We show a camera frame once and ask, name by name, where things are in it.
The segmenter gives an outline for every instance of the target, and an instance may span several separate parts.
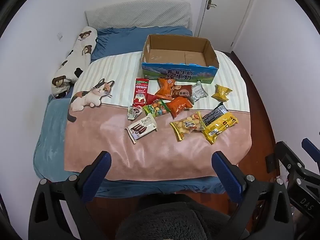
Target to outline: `cardboard box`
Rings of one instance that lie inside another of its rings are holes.
[[[143,47],[141,66],[147,79],[162,77],[211,84],[219,62],[207,39],[150,34]]]

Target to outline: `door frame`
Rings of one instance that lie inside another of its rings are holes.
[[[197,21],[197,25],[196,25],[196,30],[195,30],[195,33],[194,33],[194,36],[196,36],[196,37],[198,37],[198,36],[199,36],[199,33],[200,33],[200,28],[201,28],[202,20],[203,20],[204,13],[205,13],[205,10],[206,10],[207,1],[208,1],[208,0],[202,0],[202,2],[201,2],[200,14],[199,14],[199,17],[198,17],[198,21]],[[238,31],[237,31],[237,34],[236,34],[236,36],[235,36],[235,38],[234,38],[234,40],[233,40],[233,43],[232,43],[232,45],[230,46],[229,51],[225,51],[225,52],[231,52],[231,51],[233,50],[233,48],[234,48],[234,46],[235,46],[235,44],[236,44],[236,42],[237,42],[237,40],[238,40],[238,38],[239,38],[239,36],[240,36],[240,34],[241,34],[241,31],[242,31],[242,29],[243,29],[243,27],[244,27],[244,24],[245,24],[245,22],[246,22],[246,20],[247,20],[247,18],[248,18],[248,16],[249,16],[249,14],[250,14],[250,10],[251,10],[251,8],[252,8],[253,2],[254,2],[254,0],[250,0],[250,1],[249,1],[249,5],[248,5],[247,10],[246,10],[246,12],[245,12],[245,14],[244,14],[244,18],[243,18],[243,20],[242,20],[242,22],[241,22],[241,25],[240,25],[240,27],[239,27],[239,29],[238,29]]]

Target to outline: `blue gripper pad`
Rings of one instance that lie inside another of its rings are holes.
[[[301,147],[316,163],[320,162],[320,150],[308,138],[302,140]]]
[[[220,151],[212,154],[211,164],[231,201],[240,204],[243,200],[244,188],[231,170],[233,165]]]
[[[81,200],[84,203],[93,200],[110,167],[111,155],[105,152],[83,185]]]

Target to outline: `pink blanket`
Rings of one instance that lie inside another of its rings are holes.
[[[177,120],[195,113],[183,111]],[[201,110],[204,114],[210,110]],[[132,123],[127,119],[127,108],[114,105],[85,107],[73,112],[74,123],[67,121],[64,168],[81,172],[101,151],[112,157],[109,180],[171,180],[216,176],[211,156],[222,151],[232,164],[238,164],[251,147],[250,113],[230,111],[239,123],[218,136],[211,145],[200,132],[193,131],[181,142],[177,141],[170,114],[156,117],[158,131],[153,131],[133,144],[125,128]]]

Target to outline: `cat applique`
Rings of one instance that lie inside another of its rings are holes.
[[[83,110],[84,106],[100,106],[101,97],[111,97],[110,91],[114,81],[105,82],[104,78],[99,81],[97,85],[91,88],[90,91],[77,92],[70,101],[70,107],[68,109],[67,119],[70,122],[75,122],[76,117],[70,115],[70,110],[73,112]]]

